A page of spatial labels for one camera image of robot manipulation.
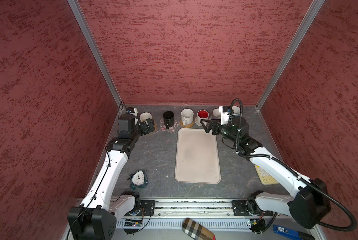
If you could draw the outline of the red mug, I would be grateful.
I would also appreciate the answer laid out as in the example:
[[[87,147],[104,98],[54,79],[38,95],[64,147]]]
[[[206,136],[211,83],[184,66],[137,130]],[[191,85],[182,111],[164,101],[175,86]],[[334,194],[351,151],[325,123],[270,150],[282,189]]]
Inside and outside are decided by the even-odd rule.
[[[206,110],[199,110],[196,117],[203,118],[203,119],[209,119],[209,112]]]

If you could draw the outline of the pink flower coaster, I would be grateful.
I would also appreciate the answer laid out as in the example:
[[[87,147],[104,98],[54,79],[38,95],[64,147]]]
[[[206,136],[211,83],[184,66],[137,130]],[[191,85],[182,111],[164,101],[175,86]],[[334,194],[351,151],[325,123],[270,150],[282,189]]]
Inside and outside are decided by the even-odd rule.
[[[169,133],[173,133],[176,131],[176,129],[180,126],[180,122],[178,121],[174,121],[174,125],[172,127],[169,127],[168,129],[166,128],[166,125],[164,124],[164,119],[160,120],[160,126],[159,126],[159,130],[160,131],[167,131]]]

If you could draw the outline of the blue mug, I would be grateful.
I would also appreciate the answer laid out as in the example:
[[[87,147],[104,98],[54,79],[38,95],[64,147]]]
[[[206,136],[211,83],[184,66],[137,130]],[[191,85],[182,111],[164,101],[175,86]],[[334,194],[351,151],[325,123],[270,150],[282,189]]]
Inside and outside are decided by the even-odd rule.
[[[238,117],[241,113],[241,108],[240,107],[237,107],[237,106],[233,106],[233,113],[234,113],[234,116],[235,117]]]

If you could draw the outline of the brown wicker round coaster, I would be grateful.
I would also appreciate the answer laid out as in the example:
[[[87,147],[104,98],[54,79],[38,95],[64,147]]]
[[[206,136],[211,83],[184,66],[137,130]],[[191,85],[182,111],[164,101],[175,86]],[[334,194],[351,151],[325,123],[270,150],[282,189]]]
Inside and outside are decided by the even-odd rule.
[[[194,126],[195,122],[192,122],[191,124],[189,125],[184,125],[182,121],[180,121],[180,125],[182,128],[186,128],[186,129],[189,129],[189,128],[192,128]]]

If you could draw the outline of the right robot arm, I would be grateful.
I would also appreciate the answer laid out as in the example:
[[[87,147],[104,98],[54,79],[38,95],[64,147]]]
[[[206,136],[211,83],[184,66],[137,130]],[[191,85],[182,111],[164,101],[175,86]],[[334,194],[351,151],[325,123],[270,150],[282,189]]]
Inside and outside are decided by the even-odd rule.
[[[260,211],[271,211],[292,217],[305,229],[316,225],[340,231],[354,231],[358,224],[355,216],[336,199],[328,194],[326,184],[316,178],[311,179],[272,155],[260,142],[253,139],[248,130],[249,125],[244,118],[232,117],[226,125],[213,120],[201,120],[206,133],[221,135],[234,142],[236,154],[259,166],[281,184],[287,195],[275,195],[257,191],[248,197],[249,211],[256,215]],[[322,219],[331,211],[335,204],[350,219],[346,227],[323,223]]]

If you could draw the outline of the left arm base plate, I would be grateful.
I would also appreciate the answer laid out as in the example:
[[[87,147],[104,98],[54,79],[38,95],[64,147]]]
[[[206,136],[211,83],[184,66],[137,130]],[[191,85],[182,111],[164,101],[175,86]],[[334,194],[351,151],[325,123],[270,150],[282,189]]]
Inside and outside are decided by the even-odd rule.
[[[136,210],[132,216],[153,216],[155,209],[155,200],[140,200],[136,203]]]

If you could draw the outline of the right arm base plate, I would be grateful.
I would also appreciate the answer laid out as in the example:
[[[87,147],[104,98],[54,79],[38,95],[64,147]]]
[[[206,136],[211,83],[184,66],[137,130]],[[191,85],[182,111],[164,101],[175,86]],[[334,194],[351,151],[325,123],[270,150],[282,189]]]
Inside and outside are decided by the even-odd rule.
[[[232,201],[232,208],[236,217],[269,217],[274,215],[271,211],[260,210],[253,200]]]

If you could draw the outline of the white mug purple outside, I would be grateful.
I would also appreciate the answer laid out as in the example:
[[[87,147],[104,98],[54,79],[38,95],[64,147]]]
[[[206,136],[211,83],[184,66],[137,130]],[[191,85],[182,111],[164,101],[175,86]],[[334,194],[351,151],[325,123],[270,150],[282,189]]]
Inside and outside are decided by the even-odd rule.
[[[220,119],[221,118],[221,113],[219,111],[218,108],[213,110],[213,119]]]

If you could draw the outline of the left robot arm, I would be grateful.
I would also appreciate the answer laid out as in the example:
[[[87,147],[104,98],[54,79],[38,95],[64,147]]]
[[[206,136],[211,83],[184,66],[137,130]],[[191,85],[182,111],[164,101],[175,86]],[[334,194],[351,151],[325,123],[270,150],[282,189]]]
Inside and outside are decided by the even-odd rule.
[[[72,207],[67,215],[67,235],[75,240],[110,240],[118,220],[128,213],[141,212],[140,195],[137,192],[124,192],[114,202],[112,210],[111,198],[135,143],[139,137],[154,132],[155,124],[152,119],[142,122],[137,117],[125,114],[119,119],[118,126],[118,136],[107,144],[103,166],[91,190],[81,204]]]

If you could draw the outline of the white mug front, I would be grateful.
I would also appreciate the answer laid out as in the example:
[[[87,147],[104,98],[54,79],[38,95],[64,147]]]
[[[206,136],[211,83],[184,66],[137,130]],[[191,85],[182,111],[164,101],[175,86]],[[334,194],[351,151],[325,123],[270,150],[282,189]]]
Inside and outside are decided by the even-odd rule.
[[[142,113],[139,116],[139,119],[140,119],[141,122],[145,122],[147,119],[152,119],[152,114],[148,113],[148,112]]]

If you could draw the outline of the black mug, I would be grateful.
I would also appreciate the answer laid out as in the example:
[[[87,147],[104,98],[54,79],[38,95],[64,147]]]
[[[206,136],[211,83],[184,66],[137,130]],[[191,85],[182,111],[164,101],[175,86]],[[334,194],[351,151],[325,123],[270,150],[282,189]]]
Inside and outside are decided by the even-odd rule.
[[[163,113],[163,123],[167,130],[174,126],[175,119],[174,113],[172,111]]]

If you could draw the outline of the beige serving tray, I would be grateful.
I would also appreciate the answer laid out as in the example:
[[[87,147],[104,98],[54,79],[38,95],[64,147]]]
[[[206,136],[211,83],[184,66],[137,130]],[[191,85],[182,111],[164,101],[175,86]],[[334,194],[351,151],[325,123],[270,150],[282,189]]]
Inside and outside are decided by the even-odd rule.
[[[180,129],[175,179],[179,183],[213,184],[221,181],[217,137],[202,129]]]

